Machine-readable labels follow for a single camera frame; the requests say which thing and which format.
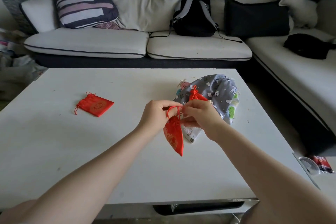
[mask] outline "hand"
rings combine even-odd
[[[209,101],[192,100],[183,106],[182,112],[186,118],[181,120],[181,124],[203,129],[211,140],[214,138],[213,132],[216,127],[226,124]]]
[[[145,131],[147,137],[156,136],[160,130],[162,130],[169,118],[167,117],[167,111],[171,106],[180,106],[183,105],[174,101],[169,100],[152,100],[143,111],[141,120],[137,128]],[[169,111],[169,117],[177,114],[177,108],[172,108]]]

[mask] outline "white coffee table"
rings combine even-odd
[[[51,68],[0,112],[0,209],[38,198],[137,125],[151,99],[174,99],[179,80],[223,73],[241,93],[233,127],[309,177],[234,69]],[[114,101],[100,118],[75,105],[86,92]],[[137,157],[108,204],[165,204],[255,198],[221,148],[203,133],[180,157],[160,133]]]

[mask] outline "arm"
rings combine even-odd
[[[204,129],[223,149],[274,220],[292,224],[336,223],[336,206],[332,201],[231,128],[211,104],[194,100],[184,106],[183,112],[188,117],[181,122]]]
[[[137,154],[168,118],[163,108],[182,106],[173,101],[151,101],[139,125],[111,148],[60,180],[20,218],[20,223],[90,224],[107,202]],[[177,108],[170,111],[175,115]]]

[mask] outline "gray fabric bag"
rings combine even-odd
[[[174,99],[175,102],[185,104],[189,101],[190,91],[196,85],[198,93],[212,100],[214,108],[228,124],[232,123],[236,107],[239,104],[239,92],[234,79],[224,74],[207,75],[192,82],[188,87],[181,90]],[[182,132],[188,141],[193,143],[202,130],[200,128],[184,128]]]

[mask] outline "red satin bag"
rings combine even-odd
[[[170,107],[167,111],[167,117],[169,118],[169,111],[172,108],[175,108],[176,106]],[[180,125],[180,107],[177,107],[177,115],[172,116],[167,124],[165,125],[163,129],[163,133],[165,134],[166,140],[168,143],[170,143],[171,147],[181,155],[183,156],[183,134],[182,129]]]
[[[192,87],[192,90],[190,91],[189,101],[194,99],[204,100],[208,101],[205,97],[203,97],[201,94],[198,93],[198,90],[196,90],[196,85]]]
[[[79,101],[76,105],[75,115],[77,115],[78,108],[81,108],[94,116],[100,117],[114,104],[114,102],[98,97],[96,94],[92,94],[90,92],[87,92],[86,94],[86,98]]]

